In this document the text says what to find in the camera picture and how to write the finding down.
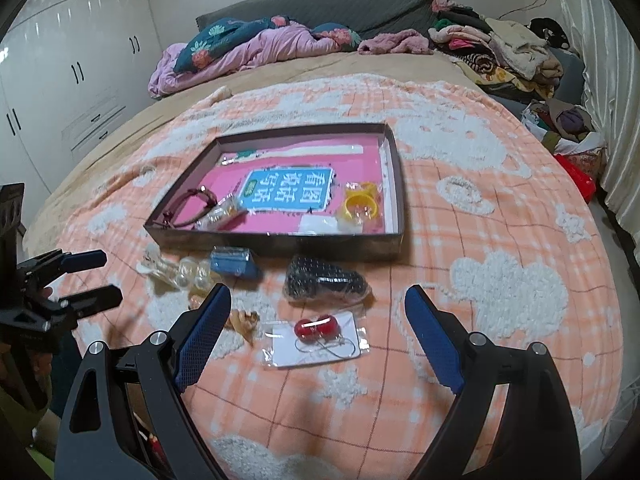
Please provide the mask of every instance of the red beads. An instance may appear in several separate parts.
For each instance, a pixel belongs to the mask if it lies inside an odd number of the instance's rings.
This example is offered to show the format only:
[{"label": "red beads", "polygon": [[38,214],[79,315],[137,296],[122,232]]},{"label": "red beads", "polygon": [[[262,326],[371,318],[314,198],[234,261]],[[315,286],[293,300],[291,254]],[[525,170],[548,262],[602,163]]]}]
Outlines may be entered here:
[{"label": "red beads", "polygon": [[320,316],[316,321],[301,319],[293,327],[293,332],[300,341],[305,342],[334,339],[340,335],[340,325],[334,316]]}]

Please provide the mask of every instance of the person's hand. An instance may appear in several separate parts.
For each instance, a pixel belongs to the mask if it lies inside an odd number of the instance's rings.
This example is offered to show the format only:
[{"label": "person's hand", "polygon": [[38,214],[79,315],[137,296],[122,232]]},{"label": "person's hand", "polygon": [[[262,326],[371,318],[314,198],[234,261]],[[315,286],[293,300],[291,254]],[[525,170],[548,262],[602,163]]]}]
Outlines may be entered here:
[{"label": "person's hand", "polygon": [[[53,293],[50,287],[45,288],[42,291],[42,295],[48,298]],[[11,345],[6,343],[0,343],[0,356],[11,351]],[[33,365],[33,373],[36,378],[47,377],[51,373],[51,361],[53,359],[52,354],[43,354],[39,352],[30,352],[31,364]],[[7,386],[14,386],[9,378],[9,374],[4,367],[4,362],[0,358],[0,384],[6,384]]]}]

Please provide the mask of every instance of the power cord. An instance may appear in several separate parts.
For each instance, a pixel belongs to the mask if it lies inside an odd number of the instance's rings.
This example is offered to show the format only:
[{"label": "power cord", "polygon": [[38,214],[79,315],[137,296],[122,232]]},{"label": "power cord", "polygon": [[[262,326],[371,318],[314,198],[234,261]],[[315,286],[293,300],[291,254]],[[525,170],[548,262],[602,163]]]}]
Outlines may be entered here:
[{"label": "power cord", "polygon": [[498,19],[501,20],[503,19],[505,16],[507,16],[508,14],[511,14],[512,12],[518,12],[519,10],[533,10],[533,9],[537,9],[538,7],[542,7],[544,6],[549,0],[544,0],[541,4],[536,5],[536,3],[538,3],[540,0],[536,0],[535,2],[533,2],[532,4],[529,4],[526,7],[521,7],[519,9],[513,9],[510,10],[509,12],[505,12],[502,16],[500,16]]}]

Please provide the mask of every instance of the conch shell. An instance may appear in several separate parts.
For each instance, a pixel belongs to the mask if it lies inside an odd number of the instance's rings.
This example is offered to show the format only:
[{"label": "conch shell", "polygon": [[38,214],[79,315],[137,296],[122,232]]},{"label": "conch shell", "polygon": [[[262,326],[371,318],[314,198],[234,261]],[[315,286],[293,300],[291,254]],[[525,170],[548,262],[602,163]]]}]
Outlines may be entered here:
[{"label": "conch shell", "polygon": [[229,319],[226,320],[225,328],[238,332],[249,345],[254,343],[255,328],[260,321],[257,312],[245,312],[244,310],[232,309]]},{"label": "conch shell", "polygon": [[[204,301],[197,294],[193,294],[189,298],[189,310],[197,310]],[[238,332],[249,345],[254,344],[254,332],[255,328],[260,321],[260,316],[257,312],[246,312],[244,310],[238,310],[233,308],[229,318],[226,320],[225,328]]]}]

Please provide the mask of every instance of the metal screw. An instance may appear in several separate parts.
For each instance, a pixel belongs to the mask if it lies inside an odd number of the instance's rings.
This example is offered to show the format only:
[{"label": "metal screw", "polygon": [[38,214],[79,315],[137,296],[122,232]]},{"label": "metal screw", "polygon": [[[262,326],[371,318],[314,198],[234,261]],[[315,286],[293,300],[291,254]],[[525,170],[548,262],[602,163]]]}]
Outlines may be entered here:
[{"label": "metal screw", "polygon": [[166,341],[166,333],[165,332],[153,332],[151,337],[149,338],[152,345],[161,345]]},{"label": "metal screw", "polygon": [[533,345],[531,345],[531,349],[533,350],[534,354],[538,354],[538,355],[544,355],[546,354],[546,346],[544,346],[542,343],[533,343]]},{"label": "metal screw", "polygon": [[471,341],[471,344],[474,346],[483,346],[486,344],[486,338],[479,332],[473,332],[469,336],[469,341]]},{"label": "metal screw", "polygon": [[94,343],[91,343],[89,345],[89,354],[99,354],[100,352],[102,352],[102,349],[104,348],[104,344],[102,341],[96,341]]}]

